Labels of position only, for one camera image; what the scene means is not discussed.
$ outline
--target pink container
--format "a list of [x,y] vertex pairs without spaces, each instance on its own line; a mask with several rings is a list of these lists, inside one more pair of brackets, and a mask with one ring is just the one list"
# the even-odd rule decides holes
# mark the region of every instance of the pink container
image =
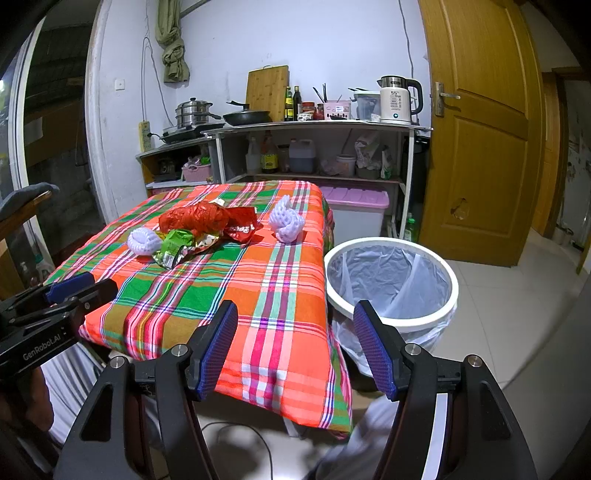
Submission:
[[332,116],[344,120],[351,119],[351,100],[341,100],[340,102],[328,101],[324,105],[324,120],[332,120]]
[[185,181],[207,181],[212,176],[211,165],[201,165],[197,168],[183,167]]
[[387,192],[321,187],[335,219],[335,245],[348,240],[380,236],[384,212],[390,205]]

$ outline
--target power strip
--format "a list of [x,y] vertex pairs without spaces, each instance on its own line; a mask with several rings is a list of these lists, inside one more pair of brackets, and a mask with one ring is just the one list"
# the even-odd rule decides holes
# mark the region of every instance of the power strip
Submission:
[[150,137],[150,122],[140,122],[138,124],[139,149],[142,152],[152,150],[152,138]]

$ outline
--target black frying pan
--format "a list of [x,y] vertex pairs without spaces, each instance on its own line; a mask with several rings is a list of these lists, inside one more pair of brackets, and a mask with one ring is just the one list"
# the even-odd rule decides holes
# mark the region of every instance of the black frying pan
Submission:
[[226,103],[244,107],[244,109],[239,112],[229,113],[223,116],[223,119],[233,127],[239,127],[240,125],[267,124],[271,122],[268,110],[250,110],[250,105],[248,103],[238,103],[234,100]]

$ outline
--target door handle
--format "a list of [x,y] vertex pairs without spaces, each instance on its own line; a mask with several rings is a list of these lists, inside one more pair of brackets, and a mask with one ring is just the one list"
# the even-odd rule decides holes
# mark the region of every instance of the door handle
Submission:
[[454,98],[456,100],[462,98],[455,93],[445,93],[441,82],[435,82],[435,97],[435,115],[437,116],[445,116],[445,98]]

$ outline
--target white pants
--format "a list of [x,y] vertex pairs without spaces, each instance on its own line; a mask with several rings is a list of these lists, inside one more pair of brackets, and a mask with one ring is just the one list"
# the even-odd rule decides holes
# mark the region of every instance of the white pants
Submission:
[[[54,420],[49,433],[61,445],[104,367],[77,343],[45,362],[41,369],[49,389]],[[156,402],[146,398],[147,434],[150,444],[159,448],[160,425]]]
[[[371,480],[384,452],[394,423],[398,402],[386,396],[370,403],[365,415],[353,429],[349,441],[330,449],[320,461],[316,480]],[[437,477],[447,416],[447,394],[437,394],[431,443],[422,480]]]

